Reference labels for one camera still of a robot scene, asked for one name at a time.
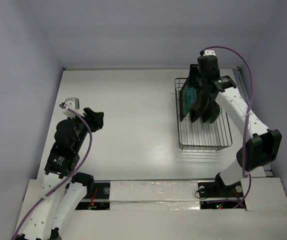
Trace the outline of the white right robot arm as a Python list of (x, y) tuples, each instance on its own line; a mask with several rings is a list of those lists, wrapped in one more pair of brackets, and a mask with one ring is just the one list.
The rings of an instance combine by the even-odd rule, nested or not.
[(192, 121), (202, 119), (213, 123), (224, 110), (243, 137), (235, 161), (215, 177), (214, 192), (225, 196), (246, 174), (276, 159), (282, 134), (277, 129), (270, 129), (256, 116), (231, 77), (220, 75), (214, 51), (202, 51), (197, 64), (190, 66), (187, 86), (190, 103), (186, 109)]

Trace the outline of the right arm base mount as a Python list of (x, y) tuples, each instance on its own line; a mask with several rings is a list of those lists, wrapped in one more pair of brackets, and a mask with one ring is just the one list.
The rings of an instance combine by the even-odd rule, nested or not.
[(214, 181), (198, 181), (194, 196), (199, 200), (201, 210), (245, 209), (244, 191), (241, 182), (220, 189)]

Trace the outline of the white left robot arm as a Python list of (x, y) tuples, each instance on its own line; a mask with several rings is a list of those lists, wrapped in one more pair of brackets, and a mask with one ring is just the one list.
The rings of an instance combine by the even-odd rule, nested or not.
[(61, 108), (67, 118), (56, 125), (40, 198), (19, 223), (14, 240), (60, 240), (64, 225), (81, 199), (94, 193), (94, 177), (79, 171), (88, 155), (80, 158), (79, 151), (87, 136), (103, 128), (104, 113), (89, 107), (83, 113)]

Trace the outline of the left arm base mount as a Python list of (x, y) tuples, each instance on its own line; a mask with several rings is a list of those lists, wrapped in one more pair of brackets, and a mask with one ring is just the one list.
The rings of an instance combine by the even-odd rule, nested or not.
[(94, 189), (88, 193), (77, 205), (76, 210), (109, 210), (110, 209), (110, 181), (95, 181)]

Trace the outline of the dark floral pattern plate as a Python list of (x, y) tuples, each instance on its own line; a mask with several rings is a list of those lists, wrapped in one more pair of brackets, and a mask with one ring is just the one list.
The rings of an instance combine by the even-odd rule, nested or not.
[(203, 89), (196, 89), (196, 97), (197, 100), (190, 110), (190, 121), (192, 123), (202, 117), (209, 105), (209, 96)]

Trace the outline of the square teal glazed plate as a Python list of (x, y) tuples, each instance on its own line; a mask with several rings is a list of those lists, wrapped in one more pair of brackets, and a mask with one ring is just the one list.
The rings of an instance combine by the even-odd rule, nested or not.
[(197, 91), (186, 79), (179, 91), (179, 115), (182, 122), (197, 102)]

